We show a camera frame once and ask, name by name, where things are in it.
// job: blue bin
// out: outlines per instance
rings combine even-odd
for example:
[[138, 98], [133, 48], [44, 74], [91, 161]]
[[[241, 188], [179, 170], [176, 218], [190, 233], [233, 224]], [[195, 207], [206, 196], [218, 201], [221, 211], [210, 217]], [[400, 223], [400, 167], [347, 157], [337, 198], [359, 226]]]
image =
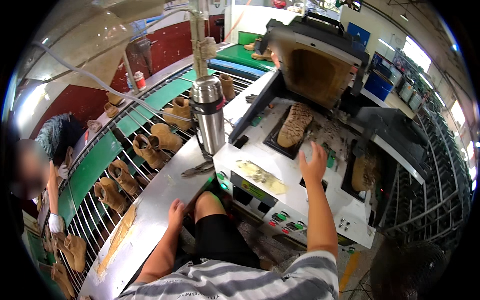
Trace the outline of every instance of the blue bin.
[[373, 70], [370, 73], [364, 88], [377, 96], [380, 100], [385, 101], [388, 93], [390, 93], [393, 88], [393, 83], [377, 70]]

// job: thermos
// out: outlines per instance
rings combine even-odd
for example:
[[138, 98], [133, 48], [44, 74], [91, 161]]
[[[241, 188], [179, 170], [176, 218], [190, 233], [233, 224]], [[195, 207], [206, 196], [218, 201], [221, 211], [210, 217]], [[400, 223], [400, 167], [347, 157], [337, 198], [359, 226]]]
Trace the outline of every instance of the thermos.
[[200, 148], [210, 155], [225, 144], [223, 106], [225, 97], [220, 80], [215, 76], [200, 77], [192, 86], [192, 114], [197, 117], [203, 144]]

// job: yellow floor line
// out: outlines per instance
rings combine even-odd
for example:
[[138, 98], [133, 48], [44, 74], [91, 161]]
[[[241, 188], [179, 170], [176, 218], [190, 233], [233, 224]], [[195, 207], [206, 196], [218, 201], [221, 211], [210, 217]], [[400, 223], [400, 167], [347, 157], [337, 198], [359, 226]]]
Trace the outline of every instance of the yellow floor line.
[[350, 259], [348, 260], [348, 264], [347, 264], [347, 267], [345, 268], [345, 272], [343, 273], [342, 279], [338, 284], [339, 291], [345, 290], [345, 287], [347, 286], [348, 281], [350, 280], [350, 276], [357, 269], [359, 257], [360, 257], [360, 252], [355, 252], [352, 255], [350, 255]]

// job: white machine surface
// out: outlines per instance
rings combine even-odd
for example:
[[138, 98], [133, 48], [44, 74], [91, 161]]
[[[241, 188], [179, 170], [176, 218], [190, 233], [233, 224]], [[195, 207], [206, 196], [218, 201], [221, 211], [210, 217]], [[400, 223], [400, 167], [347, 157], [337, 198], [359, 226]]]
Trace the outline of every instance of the white machine surface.
[[[226, 110], [228, 111], [228, 106], [234, 106], [234, 102], [238, 101], [239, 99], [235, 99], [228, 104]], [[265, 109], [265, 116], [256, 127], [249, 126], [242, 133], [242, 135], [248, 136], [249, 140], [241, 149], [227, 143], [214, 155], [215, 171], [219, 183], [224, 184], [223, 187], [231, 195], [233, 195], [234, 189], [242, 189], [254, 196], [247, 205], [238, 201], [235, 201], [235, 204], [242, 208], [251, 219], [256, 220], [260, 225], [260, 231], [279, 241], [289, 240], [290, 244], [292, 242], [295, 244], [295, 241], [300, 242], [301, 248], [307, 244], [309, 205], [307, 191], [300, 184], [302, 176], [298, 158], [295, 157], [292, 160], [264, 144], [265, 138], [284, 112], [293, 104], [293, 101], [275, 98], [272, 104], [274, 104], [274, 108]], [[338, 241], [342, 244], [351, 240], [370, 248], [375, 229], [368, 225], [368, 220], [375, 197], [370, 191], [360, 192], [360, 195], [365, 198], [365, 201], [362, 202], [341, 188], [347, 169], [349, 145], [355, 135], [344, 127], [327, 120], [320, 113], [313, 111], [313, 115], [311, 131], [300, 149], [305, 152], [307, 160], [312, 156], [310, 141], [319, 144], [327, 143], [336, 152], [334, 165], [326, 169], [323, 183], [324, 187], [325, 184], [327, 185], [325, 194], [339, 234]], [[247, 177], [242, 168], [238, 167], [237, 161], [250, 161], [273, 174], [286, 185], [287, 191], [276, 194], [276, 191], [269, 190], [262, 182], [255, 182], [252, 178]]]

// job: machine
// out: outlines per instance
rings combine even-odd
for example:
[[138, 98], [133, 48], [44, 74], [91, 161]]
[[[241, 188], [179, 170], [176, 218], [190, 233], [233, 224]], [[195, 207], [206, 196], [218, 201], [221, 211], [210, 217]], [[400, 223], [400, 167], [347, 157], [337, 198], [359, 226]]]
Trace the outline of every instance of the machine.
[[[338, 243], [370, 248], [377, 210], [388, 199], [398, 163], [408, 165], [419, 182], [426, 174], [419, 130], [414, 123], [404, 129], [405, 115], [396, 109], [361, 108], [350, 117], [339, 109], [343, 98], [348, 102], [359, 94], [368, 61], [339, 22], [307, 14], [288, 26], [270, 20], [267, 28], [256, 47], [261, 52], [266, 43], [274, 45], [282, 67], [238, 121], [229, 143], [214, 155], [218, 181], [245, 220], [279, 242], [305, 250], [309, 199], [296, 157], [301, 149], [309, 160], [310, 141], [322, 144], [328, 153], [322, 185]], [[296, 145], [283, 148], [276, 137], [295, 102], [307, 104], [313, 120]], [[394, 132], [397, 143], [387, 138]], [[367, 151], [375, 152], [380, 168], [375, 188], [355, 191], [353, 166]]]

